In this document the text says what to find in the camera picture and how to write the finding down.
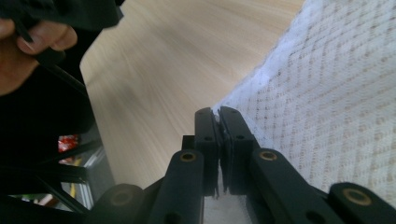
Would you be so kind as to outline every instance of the finger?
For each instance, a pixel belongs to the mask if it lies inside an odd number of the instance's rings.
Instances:
[[[10,36],[0,41],[0,96],[19,88],[38,66],[35,58],[21,52]]]
[[[78,37],[76,31],[72,27],[68,27],[64,36],[62,36],[59,40],[57,40],[50,47],[55,50],[65,50],[70,49],[71,47],[77,44]]]
[[[12,20],[0,19],[0,39],[4,39],[14,34],[14,22]]]
[[[27,42],[18,38],[18,47],[27,54],[37,54],[47,49],[57,40],[62,38],[68,30],[68,26],[53,21],[41,21],[29,30],[33,42]]]

